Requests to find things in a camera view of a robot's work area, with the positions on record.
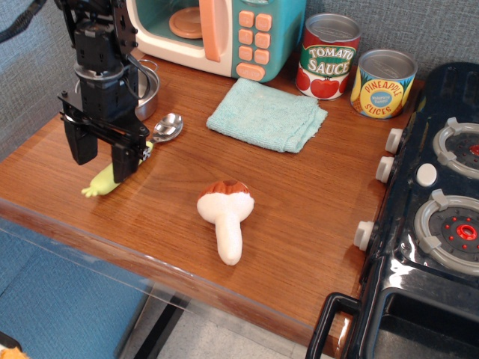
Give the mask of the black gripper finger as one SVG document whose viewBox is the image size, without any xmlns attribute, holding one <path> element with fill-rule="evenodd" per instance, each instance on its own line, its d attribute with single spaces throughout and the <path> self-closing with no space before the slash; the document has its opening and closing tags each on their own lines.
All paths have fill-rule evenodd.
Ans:
<svg viewBox="0 0 479 359">
<path fill-rule="evenodd" d="M 112 165 L 115 183 L 121 183 L 138 170 L 141 161 L 145 159 L 145 142 L 124 146 L 112 146 Z"/>
<path fill-rule="evenodd" d="M 84 126 L 65 122 L 64 130 L 72 157 L 78 165 L 84 165 L 97 156 L 97 137 Z"/>
</svg>

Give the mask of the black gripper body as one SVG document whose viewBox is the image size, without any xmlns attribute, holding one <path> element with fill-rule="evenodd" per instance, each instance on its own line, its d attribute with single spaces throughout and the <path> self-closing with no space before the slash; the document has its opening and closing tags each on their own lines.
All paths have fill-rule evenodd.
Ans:
<svg viewBox="0 0 479 359">
<path fill-rule="evenodd" d="M 119 63 L 111 70 L 126 67 L 126 72 L 117 80 L 94 82 L 87 75 L 104 71 L 91 70 L 78 63 L 74 65 L 78 82 L 76 89 L 58 95 L 63 102 L 61 119 L 84 126 L 111 147 L 120 144 L 132 146 L 145 142 L 149 131 L 135 115 L 138 105 L 138 70 L 143 71 L 140 63 Z"/>
</svg>

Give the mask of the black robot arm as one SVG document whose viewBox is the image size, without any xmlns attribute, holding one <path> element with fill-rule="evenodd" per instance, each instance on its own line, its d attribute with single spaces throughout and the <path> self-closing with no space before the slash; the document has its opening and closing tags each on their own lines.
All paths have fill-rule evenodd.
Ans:
<svg viewBox="0 0 479 359">
<path fill-rule="evenodd" d="M 148 129 L 135 110 L 142 95 L 138 74 L 145 68 L 132 56 L 137 28 L 124 1 L 59 1 L 76 50 L 79 89 L 59 94 L 70 151 L 83 165 L 97 156 L 99 141 L 110 144 L 116 183 L 138 169 L 147 153 Z"/>
</svg>

